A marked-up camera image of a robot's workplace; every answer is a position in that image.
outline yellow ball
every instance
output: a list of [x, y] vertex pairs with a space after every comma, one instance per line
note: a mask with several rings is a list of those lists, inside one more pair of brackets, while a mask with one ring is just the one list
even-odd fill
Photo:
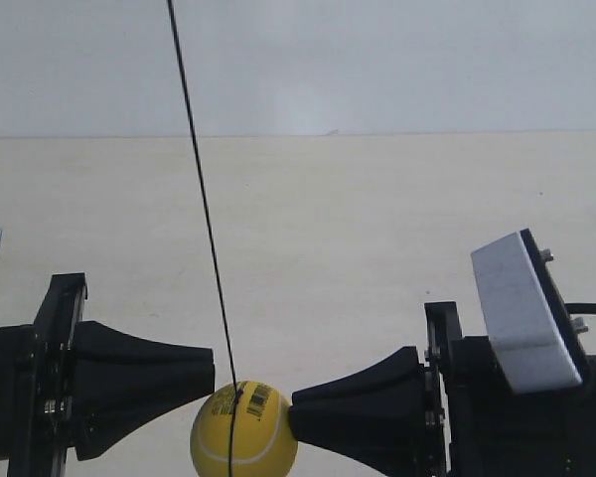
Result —
[[[289, 401], [264, 383], [244, 381], [233, 430], [233, 477], [285, 477], [294, 463], [298, 442], [291, 433]], [[233, 385], [215, 392], [203, 404], [190, 434], [190, 453], [199, 477], [227, 477]]]

